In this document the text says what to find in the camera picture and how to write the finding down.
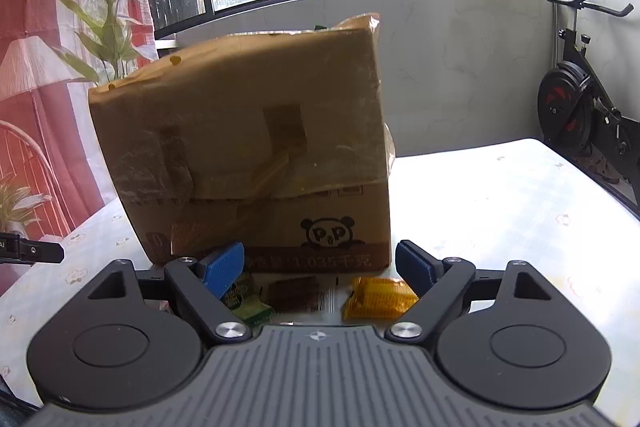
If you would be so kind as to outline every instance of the orange snack wrapper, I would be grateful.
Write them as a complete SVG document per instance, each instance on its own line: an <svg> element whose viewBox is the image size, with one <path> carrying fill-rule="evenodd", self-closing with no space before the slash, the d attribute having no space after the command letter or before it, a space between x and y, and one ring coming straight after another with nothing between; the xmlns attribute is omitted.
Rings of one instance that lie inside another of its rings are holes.
<svg viewBox="0 0 640 427"><path fill-rule="evenodd" d="M353 294L342 309L343 319L397 319L418 296L400 279L356 277Z"/></svg>

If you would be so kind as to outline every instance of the brown cardboard box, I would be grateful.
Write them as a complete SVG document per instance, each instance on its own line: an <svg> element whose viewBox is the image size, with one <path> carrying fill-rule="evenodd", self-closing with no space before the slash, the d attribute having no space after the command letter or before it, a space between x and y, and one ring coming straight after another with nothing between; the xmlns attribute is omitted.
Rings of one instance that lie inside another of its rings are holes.
<svg viewBox="0 0 640 427"><path fill-rule="evenodd" d="M365 15L226 36L90 91L102 153L152 261L238 240L254 271L388 266L377 26Z"/></svg>

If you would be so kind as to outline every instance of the metal screw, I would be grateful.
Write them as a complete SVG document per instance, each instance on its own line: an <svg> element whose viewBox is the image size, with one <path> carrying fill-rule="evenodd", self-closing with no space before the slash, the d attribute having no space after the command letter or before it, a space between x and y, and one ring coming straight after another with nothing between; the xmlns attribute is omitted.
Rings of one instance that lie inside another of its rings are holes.
<svg viewBox="0 0 640 427"><path fill-rule="evenodd" d="M216 335L223 339L236 339L246 333L246 326L239 322L223 322L216 326Z"/></svg>
<svg viewBox="0 0 640 427"><path fill-rule="evenodd" d="M413 322L397 322L389 329L391 334L401 339L414 339L422 333L422 328Z"/></svg>

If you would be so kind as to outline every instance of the wall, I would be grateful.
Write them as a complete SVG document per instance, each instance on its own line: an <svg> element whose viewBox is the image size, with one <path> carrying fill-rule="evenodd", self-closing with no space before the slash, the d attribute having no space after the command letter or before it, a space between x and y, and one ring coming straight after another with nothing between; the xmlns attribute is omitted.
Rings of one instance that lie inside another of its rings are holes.
<svg viewBox="0 0 640 427"><path fill-rule="evenodd" d="M613 103L625 116L640 120L640 0L590 2L616 10L622 10L628 3L636 7L622 19L594 10L581 10L577 30L578 35L584 33L591 37L587 60ZM563 7L558 20L560 28L572 27L573 12Z"/></svg>
<svg viewBox="0 0 640 427"><path fill-rule="evenodd" d="M399 155L537 136L536 94L552 57L545 0L295 0L176 35L332 26L379 12L383 111Z"/></svg>

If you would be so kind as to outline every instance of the table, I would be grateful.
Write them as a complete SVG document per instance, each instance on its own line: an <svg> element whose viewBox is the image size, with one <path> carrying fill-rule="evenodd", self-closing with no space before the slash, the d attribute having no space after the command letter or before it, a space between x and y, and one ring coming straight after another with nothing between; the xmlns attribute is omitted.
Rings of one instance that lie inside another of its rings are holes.
<svg viewBox="0 0 640 427"><path fill-rule="evenodd" d="M463 257L485 269L526 259L559 288L613 353L596 406L623 427L638 423L640 222L633 214L532 139L398 158L389 186L394 248L411 239L436 257ZM38 397L24 354L33 333L112 259L132 259L136 269L149 266L117 200L63 246L64 263L34 266L0 298L0 371L18 397L32 402ZM393 264L382 275L398 276ZM338 277L324 311L274 320L340 323L351 277ZM261 284L272 279L256 277Z"/></svg>

